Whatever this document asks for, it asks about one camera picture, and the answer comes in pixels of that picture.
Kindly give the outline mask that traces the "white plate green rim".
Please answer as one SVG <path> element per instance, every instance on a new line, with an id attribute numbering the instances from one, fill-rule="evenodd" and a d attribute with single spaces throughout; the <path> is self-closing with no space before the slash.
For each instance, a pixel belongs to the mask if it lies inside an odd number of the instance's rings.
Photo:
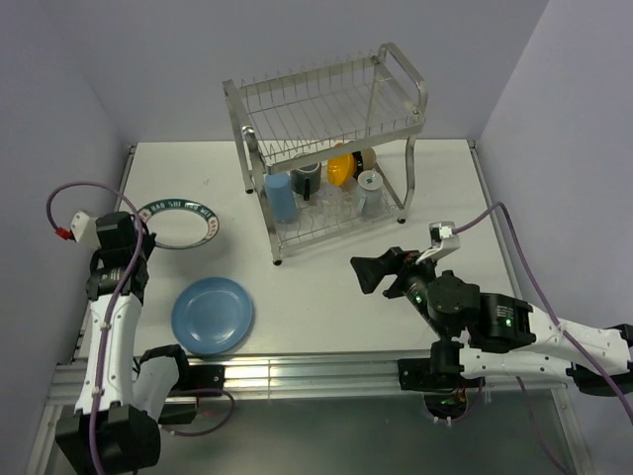
<path id="1" fill-rule="evenodd" d="M 218 215 L 208 206 L 184 198 L 163 198 L 139 210 L 147 228 L 156 234 L 156 246 L 186 250 L 212 240 L 220 230 Z"/>

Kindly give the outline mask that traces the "clear drinking glass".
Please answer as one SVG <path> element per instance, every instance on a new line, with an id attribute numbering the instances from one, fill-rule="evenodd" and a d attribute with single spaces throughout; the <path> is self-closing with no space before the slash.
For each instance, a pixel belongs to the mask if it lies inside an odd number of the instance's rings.
<path id="1" fill-rule="evenodd" d="M 316 193 L 316 212 L 326 222 L 350 218 L 351 208 L 339 187 L 323 188 Z"/>

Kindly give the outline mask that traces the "grey ceramic cup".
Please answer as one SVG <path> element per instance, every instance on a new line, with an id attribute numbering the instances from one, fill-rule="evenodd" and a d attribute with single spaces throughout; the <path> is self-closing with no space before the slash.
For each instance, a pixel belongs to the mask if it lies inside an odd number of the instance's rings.
<path id="1" fill-rule="evenodd" d="M 383 177 L 374 169 L 365 170 L 358 175 L 353 198 L 358 216 L 370 219 L 382 213 L 383 187 Z"/>

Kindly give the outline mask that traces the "orange bowl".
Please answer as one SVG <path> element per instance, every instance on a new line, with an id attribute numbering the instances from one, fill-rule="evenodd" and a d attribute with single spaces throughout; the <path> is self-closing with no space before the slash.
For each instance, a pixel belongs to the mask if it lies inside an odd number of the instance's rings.
<path id="1" fill-rule="evenodd" d="M 326 175 L 331 185 L 342 186 L 352 178 L 357 169 L 357 163 L 352 153 L 347 153 L 327 162 Z"/>

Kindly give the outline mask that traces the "dark green mug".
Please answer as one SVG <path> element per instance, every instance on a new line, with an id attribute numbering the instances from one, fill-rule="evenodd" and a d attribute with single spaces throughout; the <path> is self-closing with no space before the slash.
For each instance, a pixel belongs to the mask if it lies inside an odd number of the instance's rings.
<path id="1" fill-rule="evenodd" d="M 294 169 L 290 173 L 290 179 L 292 190 L 300 195 L 304 201 L 309 201 L 320 187 L 321 164 L 314 163 Z"/>

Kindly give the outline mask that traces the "brown and black bowl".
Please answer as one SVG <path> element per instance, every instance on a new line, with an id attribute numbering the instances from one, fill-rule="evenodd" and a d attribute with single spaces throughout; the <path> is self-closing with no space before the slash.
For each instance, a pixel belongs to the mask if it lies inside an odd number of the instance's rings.
<path id="1" fill-rule="evenodd" d="M 354 151 L 352 155 L 356 161 L 358 172 L 373 169 L 376 165 L 377 155 L 372 148 Z"/>

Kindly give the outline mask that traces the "blue plastic cup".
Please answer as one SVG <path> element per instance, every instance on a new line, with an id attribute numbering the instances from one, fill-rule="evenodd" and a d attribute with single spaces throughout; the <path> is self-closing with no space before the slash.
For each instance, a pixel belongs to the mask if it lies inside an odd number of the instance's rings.
<path id="1" fill-rule="evenodd" d="M 294 221 L 297 216 L 297 205 L 290 176 L 285 172 L 267 174 L 264 185 L 275 220 L 281 223 Z"/>

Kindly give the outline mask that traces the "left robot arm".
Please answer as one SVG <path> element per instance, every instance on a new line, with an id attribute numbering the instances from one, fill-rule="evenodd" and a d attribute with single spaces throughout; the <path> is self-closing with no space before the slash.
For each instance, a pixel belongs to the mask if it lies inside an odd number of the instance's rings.
<path id="1" fill-rule="evenodd" d="M 96 218 L 84 211 L 72 218 L 70 235 L 94 250 L 86 283 L 92 332 L 80 395 L 72 415 L 58 421 L 55 441 L 78 474 L 137 472 L 158 462 L 168 395 L 193 382 L 178 344 L 134 359 L 155 236 L 131 213 Z"/>

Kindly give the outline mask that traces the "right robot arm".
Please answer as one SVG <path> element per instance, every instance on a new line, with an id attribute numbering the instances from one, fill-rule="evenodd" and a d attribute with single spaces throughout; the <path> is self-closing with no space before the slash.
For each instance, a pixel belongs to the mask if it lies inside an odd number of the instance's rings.
<path id="1" fill-rule="evenodd" d="M 488 377 L 518 376 L 572 382 L 598 397 L 632 391 L 630 325 L 554 323 L 533 304 L 485 293 L 451 270 L 438 272 L 419 251 L 391 247 L 350 264 L 364 294 L 393 276 L 384 297 L 406 298 L 437 336 L 428 356 L 399 360 L 404 390 L 473 388 Z"/>

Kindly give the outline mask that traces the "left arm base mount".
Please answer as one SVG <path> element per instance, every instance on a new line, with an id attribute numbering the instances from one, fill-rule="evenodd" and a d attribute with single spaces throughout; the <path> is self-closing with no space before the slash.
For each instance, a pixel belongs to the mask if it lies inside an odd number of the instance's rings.
<path id="1" fill-rule="evenodd" d="M 178 385 L 179 370 L 175 362 L 168 358 L 157 358 L 146 362 L 140 367 L 140 373 L 133 384 L 135 407 L 146 412 L 153 422 L 162 430 L 174 436 L 198 437 L 211 434 L 222 428 L 231 418 L 235 410 L 236 401 L 233 395 L 223 388 L 185 388 Z M 192 396 L 200 400 L 206 396 L 225 396 L 230 402 L 226 415 L 213 427 L 199 431 L 177 430 L 177 426 L 190 424 L 196 415 L 188 416 L 185 422 L 173 423 L 161 414 L 165 401 L 170 397 Z"/>

